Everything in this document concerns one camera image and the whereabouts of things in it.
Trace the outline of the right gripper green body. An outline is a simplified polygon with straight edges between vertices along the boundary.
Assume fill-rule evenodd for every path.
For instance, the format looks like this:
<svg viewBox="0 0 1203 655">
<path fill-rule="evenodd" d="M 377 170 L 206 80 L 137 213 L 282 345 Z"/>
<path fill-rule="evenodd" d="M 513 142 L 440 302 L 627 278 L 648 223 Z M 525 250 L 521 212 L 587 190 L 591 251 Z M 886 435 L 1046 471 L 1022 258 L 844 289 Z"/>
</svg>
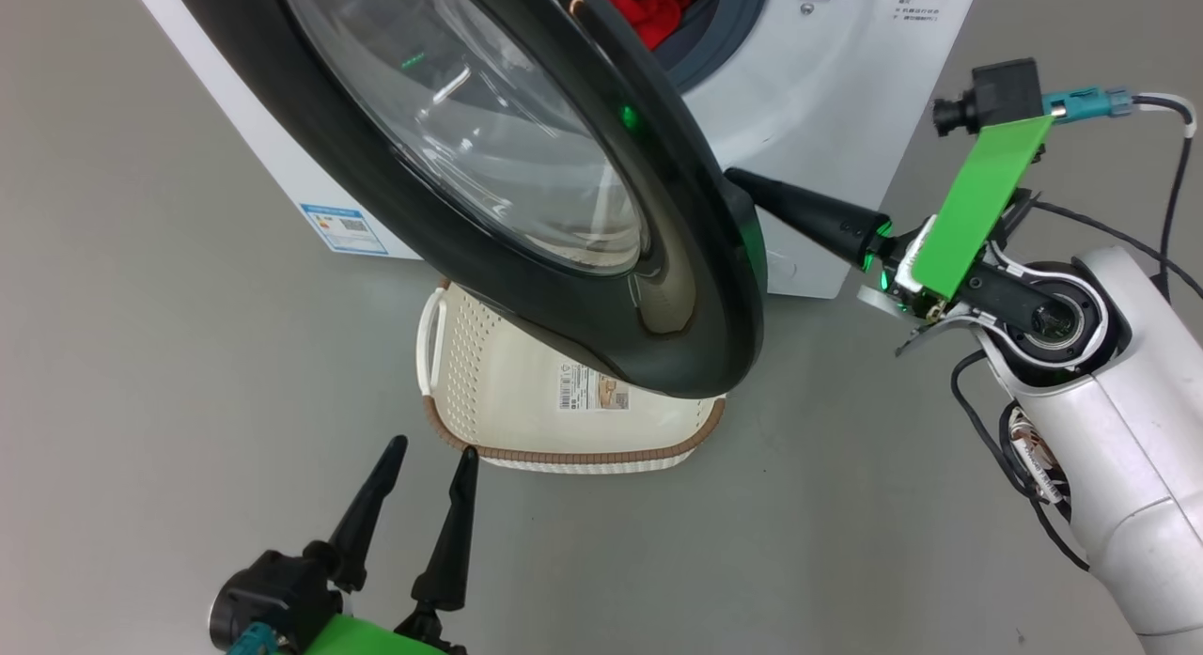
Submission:
<svg viewBox="0 0 1203 655">
<path fill-rule="evenodd" d="M 897 260 L 882 256 L 875 287 L 858 290 L 860 303 L 928 330 L 966 320 L 1002 337 L 1013 330 L 1051 338 L 1053 296 L 985 253 L 1053 123 L 1041 116 L 980 129 L 944 203 L 901 244 Z"/>
</svg>

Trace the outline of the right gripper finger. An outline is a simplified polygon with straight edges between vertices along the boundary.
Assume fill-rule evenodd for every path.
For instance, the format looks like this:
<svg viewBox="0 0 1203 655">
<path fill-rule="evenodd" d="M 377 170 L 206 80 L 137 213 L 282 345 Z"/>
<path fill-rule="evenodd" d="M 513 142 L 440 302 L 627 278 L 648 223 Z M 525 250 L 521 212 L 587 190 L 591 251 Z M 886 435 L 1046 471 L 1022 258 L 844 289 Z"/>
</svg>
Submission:
<svg viewBox="0 0 1203 655">
<path fill-rule="evenodd" d="M 725 179 L 747 191 L 755 206 L 848 265 L 869 269 L 879 260 L 891 266 L 889 216 L 743 169 L 725 169 Z"/>
</svg>

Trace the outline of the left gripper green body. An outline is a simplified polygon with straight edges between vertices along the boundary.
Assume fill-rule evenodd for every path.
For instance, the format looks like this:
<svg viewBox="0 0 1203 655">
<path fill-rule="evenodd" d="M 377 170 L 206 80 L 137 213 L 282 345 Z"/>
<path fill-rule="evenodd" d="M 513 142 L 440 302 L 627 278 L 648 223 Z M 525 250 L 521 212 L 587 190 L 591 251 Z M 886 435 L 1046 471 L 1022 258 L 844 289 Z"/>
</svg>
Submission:
<svg viewBox="0 0 1203 655">
<path fill-rule="evenodd" d="M 302 654 L 468 654 L 467 647 L 443 638 L 437 610 L 417 604 L 398 629 L 334 614 Z"/>
</svg>

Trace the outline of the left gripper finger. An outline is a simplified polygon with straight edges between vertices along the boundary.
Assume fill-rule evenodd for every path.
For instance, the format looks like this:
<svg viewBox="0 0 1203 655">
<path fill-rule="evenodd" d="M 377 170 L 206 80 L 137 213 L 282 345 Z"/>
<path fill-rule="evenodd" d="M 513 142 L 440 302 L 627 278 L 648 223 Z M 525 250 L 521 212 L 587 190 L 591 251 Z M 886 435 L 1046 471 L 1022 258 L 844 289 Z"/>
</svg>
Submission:
<svg viewBox="0 0 1203 655">
<path fill-rule="evenodd" d="M 476 526 L 476 497 L 478 450 L 468 445 L 448 486 L 448 513 L 432 556 L 411 589 L 411 598 L 417 604 L 444 612 L 464 607 Z"/>
<path fill-rule="evenodd" d="M 336 524 L 334 532 L 328 539 L 313 539 L 304 547 L 304 557 L 318 561 L 328 582 L 344 592 L 365 589 L 367 555 L 383 502 L 395 491 L 407 448 L 405 436 L 392 438 Z"/>
</svg>

